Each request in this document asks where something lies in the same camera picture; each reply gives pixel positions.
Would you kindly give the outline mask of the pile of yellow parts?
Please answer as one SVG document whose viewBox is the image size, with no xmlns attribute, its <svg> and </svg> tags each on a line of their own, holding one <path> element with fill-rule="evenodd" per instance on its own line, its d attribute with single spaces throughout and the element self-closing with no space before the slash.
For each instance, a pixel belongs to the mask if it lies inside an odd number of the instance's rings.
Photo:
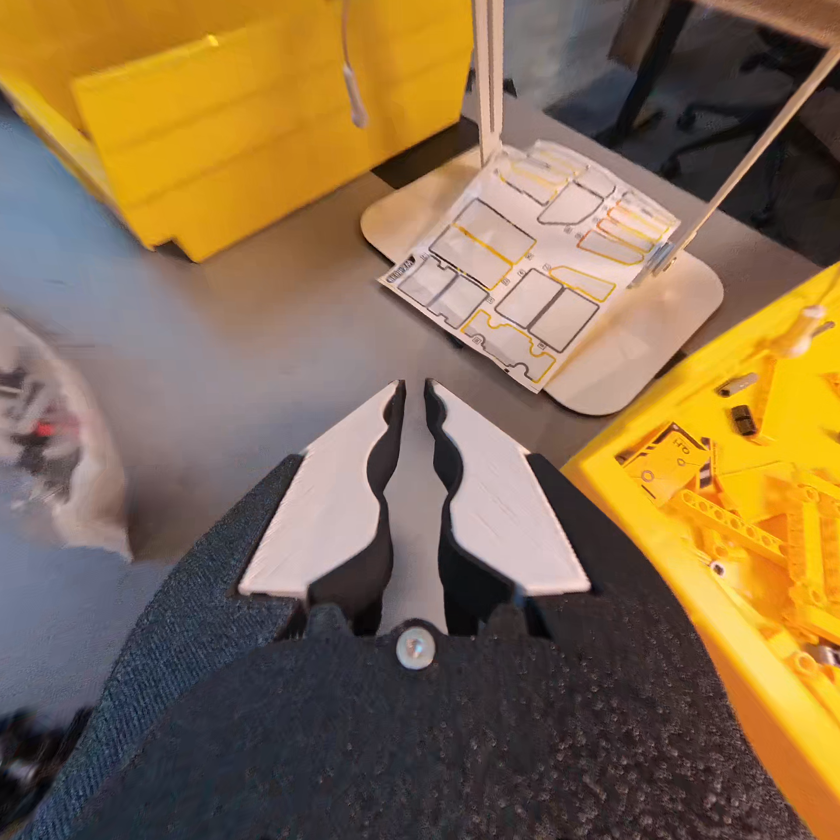
<svg viewBox="0 0 840 840">
<path fill-rule="evenodd" d="M 614 454 L 777 656 L 838 683 L 838 373 L 764 361 Z"/>
</svg>

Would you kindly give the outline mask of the yellow bin with grey parts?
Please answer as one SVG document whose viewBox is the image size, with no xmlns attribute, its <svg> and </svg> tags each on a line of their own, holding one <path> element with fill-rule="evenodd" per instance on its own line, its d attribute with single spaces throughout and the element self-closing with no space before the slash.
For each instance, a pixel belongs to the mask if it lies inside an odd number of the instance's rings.
<svg viewBox="0 0 840 840">
<path fill-rule="evenodd" d="M 2 93 L 201 262 L 457 123 L 473 38 L 461 1 L 6 1 Z"/>
</svg>

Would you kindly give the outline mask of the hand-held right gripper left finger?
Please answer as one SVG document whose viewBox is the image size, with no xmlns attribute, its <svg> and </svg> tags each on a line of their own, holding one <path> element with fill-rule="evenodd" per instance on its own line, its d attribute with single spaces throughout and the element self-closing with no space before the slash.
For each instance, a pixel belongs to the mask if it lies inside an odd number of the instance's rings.
<svg viewBox="0 0 840 840">
<path fill-rule="evenodd" d="M 393 570 L 385 488 L 400 454 L 406 384 L 390 382 L 300 453 L 238 582 L 242 596 L 336 605 L 374 631 Z"/>
</svg>

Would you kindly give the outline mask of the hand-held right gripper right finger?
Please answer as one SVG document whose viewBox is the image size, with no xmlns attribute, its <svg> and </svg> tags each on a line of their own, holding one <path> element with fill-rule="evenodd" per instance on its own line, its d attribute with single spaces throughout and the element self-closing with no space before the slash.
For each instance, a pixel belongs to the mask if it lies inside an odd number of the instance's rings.
<svg viewBox="0 0 840 840">
<path fill-rule="evenodd" d="M 497 607 L 592 583 L 540 485 L 531 453 L 435 379 L 423 389 L 434 471 L 445 488 L 437 549 L 450 634 L 476 634 Z"/>
</svg>

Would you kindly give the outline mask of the clear plastic bag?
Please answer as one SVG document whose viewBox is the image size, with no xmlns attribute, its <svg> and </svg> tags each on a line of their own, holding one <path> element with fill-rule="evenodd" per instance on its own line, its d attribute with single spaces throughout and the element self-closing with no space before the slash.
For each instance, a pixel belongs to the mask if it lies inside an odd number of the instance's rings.
<svg viewBox="0 0 840 840">
<path fill-rule="evenodd" d="M 11 311 L 1 314 L 2 464 L 27 478 L 57 537 L 133 561 L 127 479 L 106 417 L 87 381 Z"/>
</svg>

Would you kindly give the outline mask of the yellow divided bin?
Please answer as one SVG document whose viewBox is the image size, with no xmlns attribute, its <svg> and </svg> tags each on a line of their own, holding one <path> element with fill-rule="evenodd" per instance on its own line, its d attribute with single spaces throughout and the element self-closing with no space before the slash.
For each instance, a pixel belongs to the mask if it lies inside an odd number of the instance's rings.
<svg viewBox="0 0 840 840">
<path fill-rule="evenodd" d="M 757 370 L 792 362 L 839 377 L 838 264 L 679 363 L 563 468 L 647 556 L 677 595 L 719 673 L 742 729 L 784 797 L 817 838 L 838 838 L 838 683 L 800 675 L 777 656 L 675 524 L 655 509 L 614 454 L 679 401 Z"/>
</svg>

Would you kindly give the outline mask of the white stand pole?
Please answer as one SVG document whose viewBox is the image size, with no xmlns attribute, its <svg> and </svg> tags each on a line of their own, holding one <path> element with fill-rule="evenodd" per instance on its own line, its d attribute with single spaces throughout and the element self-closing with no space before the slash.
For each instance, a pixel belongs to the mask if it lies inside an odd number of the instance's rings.
<svg viewBox="0 0 840 840">
<path fill-rule="evenodd" d="M 474 70 L 479 104 L 479 159 L 482 169 L 501 150 L 503 125 L 504 2 L 471 2 Z"/>
</svg>

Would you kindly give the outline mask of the black office chair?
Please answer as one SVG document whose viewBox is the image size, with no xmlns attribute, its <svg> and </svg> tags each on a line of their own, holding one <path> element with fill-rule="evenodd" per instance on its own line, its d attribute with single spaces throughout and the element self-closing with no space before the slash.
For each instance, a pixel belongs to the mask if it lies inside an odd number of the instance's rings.
<svg viewBox="0 0 840 840">
<path fill-rule="evenodd" d="M 816 68 L 826 50 L 793 37 L 774 35 L 767 28 L 761 28 L 759 35 L 766 44 L 766 49 L 750 55 L 740 66 L 739 73 L 748 73 L 756 69 L 779 71 L 790 78 L 799 87 Z M 680 159 L 683 155 L 705 150 L 713 146 L 750 137 L 756 141 L 770 126 L 772 120 L 782 110 L 782 100 L 770 104 L 717 104 L 706 101 L 693 101 L 678 116 L 676 127 L 682 132 L 695 128 L 697 117 L 702 113 L 732 119 L 727 128 L 710 133 L 699 140 L 694 140 L 678 147 L 661 164 L 658 174 L 673 181 L 681 173 Z M 770 162 L 766 178 L 766 198 L 761 209 L 754 213 L 751 220 L 755 227 L 764 228 L 774 221 L 775 208 L 780 195 L 779 179 L 787 153 L 793 149 L 804 150 L 823 163 L 835 176 L 839 174 L 838 159 L 829 146 L 805 126 L 801 117 L 793 120 L 773 140 L 768 149 Z"/>
</svg>

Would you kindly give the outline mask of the white sticker sheet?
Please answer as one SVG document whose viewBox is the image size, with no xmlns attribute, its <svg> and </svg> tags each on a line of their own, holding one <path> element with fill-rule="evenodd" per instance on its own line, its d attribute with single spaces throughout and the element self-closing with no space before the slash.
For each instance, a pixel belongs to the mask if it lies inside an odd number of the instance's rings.
<svg viewBox="0 0 840 840">
<path fill-rule="evenodd" d="M 503 146 L 378 281 L 530 392 L 554 393 L 679 224 L 572 148 Z"/>
</svg>

